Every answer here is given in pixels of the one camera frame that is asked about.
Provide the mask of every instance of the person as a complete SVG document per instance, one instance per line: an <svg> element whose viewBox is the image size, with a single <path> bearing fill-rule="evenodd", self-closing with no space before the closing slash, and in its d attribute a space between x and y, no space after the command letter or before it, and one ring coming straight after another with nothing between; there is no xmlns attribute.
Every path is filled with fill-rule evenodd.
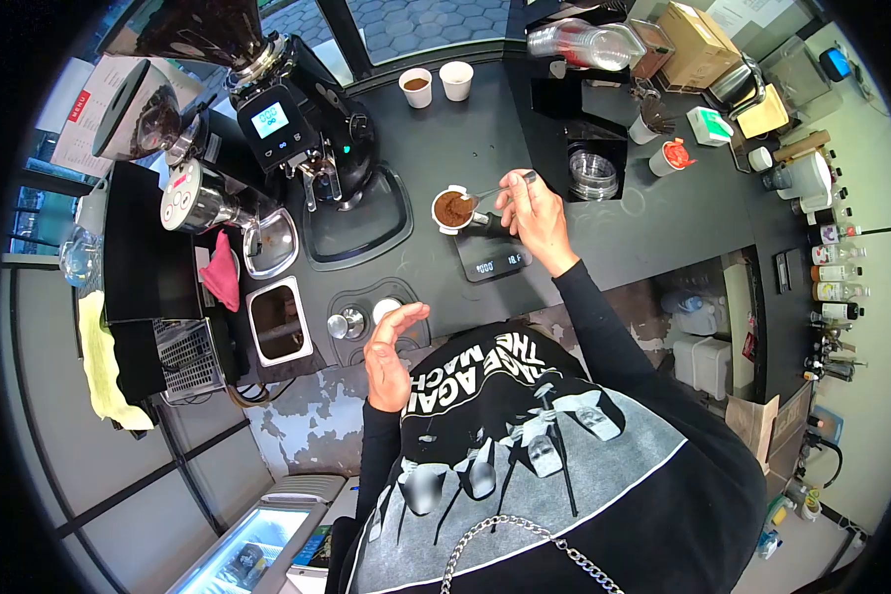
<svg viewBox="0 0 891 594"><path fill-rule="evenodd" d="M410 376L394 345L429 307L384 315L327 591L729 592L765 520L759 464L655 371L572 251L561 198L523 173L499 183L501 224L554 279L589 377L515 320L453 337Z"/></svg>

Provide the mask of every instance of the black sweatshirt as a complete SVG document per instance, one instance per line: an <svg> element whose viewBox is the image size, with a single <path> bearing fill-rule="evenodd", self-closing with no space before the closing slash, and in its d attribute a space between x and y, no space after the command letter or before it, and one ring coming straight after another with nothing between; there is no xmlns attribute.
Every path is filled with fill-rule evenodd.
<svg viewBox="0 0 891 594"><path fill-rule="evenodd" d="M590 381L557 342L502 322L416 366L402 414L366 404L356 518L334 524L327 592L438 591L456 542L495 514L566 539L626 592L736 584L766 514L759 465L655 373L583 262L555 283ZM510 525L470 540L452 586L600 591Z"/></svg>

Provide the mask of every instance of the drip tray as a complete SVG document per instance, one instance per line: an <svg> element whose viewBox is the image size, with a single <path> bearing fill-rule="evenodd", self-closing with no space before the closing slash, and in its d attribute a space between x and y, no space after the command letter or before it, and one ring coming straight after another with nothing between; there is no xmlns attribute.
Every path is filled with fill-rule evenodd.
<svg viewBox="0 0 891 594"><path fill-rule="evenodd" d="M402 244L412 233L412 206L403 181L384 162L376 166L363 199L349 211L319 203L304 211L304 252L318 272L357 266Z"/></svg>

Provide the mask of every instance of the towel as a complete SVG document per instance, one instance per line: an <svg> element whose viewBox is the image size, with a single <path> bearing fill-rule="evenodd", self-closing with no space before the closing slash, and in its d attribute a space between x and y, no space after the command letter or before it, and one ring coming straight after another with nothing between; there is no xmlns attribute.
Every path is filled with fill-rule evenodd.
<svg viewBox="0 0 891 594"><path fill-rule="evenodd" d="M241 306L238 293L238 271L235 270L235 259L231 257L231 244L228 235L220 231L214 241L214 257L211 263L198 270L205 286L232 312Z"/></svg>
<svg viewBox="0 0 891 594"><path fill-rule="evenodd" d="M132 431L154 429L152 419L139 407L125 402L116 385L119 363L116 362L116 340L102 326L102 291L93 291L80 299L80 339L83 342L83 371L89 382L89 401L100 419L107 416Z"/></svg>

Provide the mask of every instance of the silver chain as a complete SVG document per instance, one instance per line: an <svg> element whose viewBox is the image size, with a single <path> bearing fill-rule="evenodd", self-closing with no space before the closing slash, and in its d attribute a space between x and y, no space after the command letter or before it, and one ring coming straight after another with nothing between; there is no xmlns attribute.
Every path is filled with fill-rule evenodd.
<svg viewBox="0 0 891 594"><path fill-rule="evenodd" d="M452 549L452 554L449 555L448 563L445 564L443 585L439 589L440 594L449 594L449 590L452 588L452 574L455 573L455 565L459 563L459 557L462 555L462 551L465 548L465 545L468 545L468 541L472 540L472 537L482 530L489 529L499 524L511 524L513 526L526 529L533 534L537 534L543 539L551 541L557 548L567 553L568 558L573 561L578 567L586 571L587 575L594 578L594 580L598 584L600 584L601 588L604 588L608 592L611 592L611 594L624 594L624 591L621 590L617 584L615 584L614 580L607 577L607 574L601 571L600 567L591 563L591 560L585 557L576 548L570 548L567 545L567 540L564 540L563 538L553 538L551 536L550 530L538 526L531 520L525 520L524 518L520 518L518 516L506 514L486 518L481 522L478 522L471 529L468 529L468 531L462 535L462 538L459 539L459 542L455 545L455 548Z"/></svg>

